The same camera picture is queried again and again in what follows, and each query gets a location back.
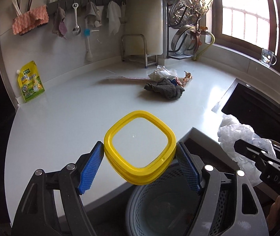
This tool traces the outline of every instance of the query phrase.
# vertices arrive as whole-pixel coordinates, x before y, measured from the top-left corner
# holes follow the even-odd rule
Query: mug handle
[[[277,62],[276,56],[274,56],[274,58],[275,58],[275,62],[273,64],[271,64],[272,66],[274,66],[276,64],[276,62]]]

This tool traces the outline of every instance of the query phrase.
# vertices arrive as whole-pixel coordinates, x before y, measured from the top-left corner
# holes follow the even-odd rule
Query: pink textured towel
[[[49,17],[46,10],[46,5],[30,10],[13,20],[13,34],[25,34],[31,29],[48,23]]]

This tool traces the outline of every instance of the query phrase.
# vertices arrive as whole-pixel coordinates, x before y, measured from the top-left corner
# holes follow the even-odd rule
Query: yellow hose
[[[198,55],[196,55],[196,56],[194,56],[194,57],[192,58],[194,61],[198,61],[198,59],[200,58],[200,56],[201,56],[203,53],[205,53],[205,52],[207,51],[207,49],[210,48],[210,47],[214,44],[214,42],[215,42],[215,37],[214,37],[214,35],[213,35],[212,33],[210,33],[210,32],[209,32],[209,35],[212,37],[211,43],[210,43],[206,48],[204,48],[202,51],[200,51]]]

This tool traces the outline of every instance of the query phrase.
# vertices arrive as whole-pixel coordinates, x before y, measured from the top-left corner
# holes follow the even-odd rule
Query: kitchen sink
[[[279,104],[239,79],[234,81],[212,111],[231,114],[240,123],[252,126],[261,138],[280,143]]]

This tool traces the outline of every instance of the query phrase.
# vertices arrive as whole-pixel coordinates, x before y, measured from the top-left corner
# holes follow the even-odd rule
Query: metal screw
[[[242,171],[242,170],[237,170],[237,175],[239,175],[239,176],[244,176],[245,173],[244,173],[244,171]]]
[[[40,175],[42,175],[42,173],[43,173],[43,170],[36,170],[35,171],[36,176],[40,176]]]
[[[66,168],[67,168],[68,170],[74,170],[75,167],[76,167],[76,165],[74,165],[73,163],[69,163],[69,164],[67,165]]]
[[[213,166],[211,166],[211,165],[205,165],[204,168],[205,168],[207,171],[212,171],[212,170],[214,170]]]

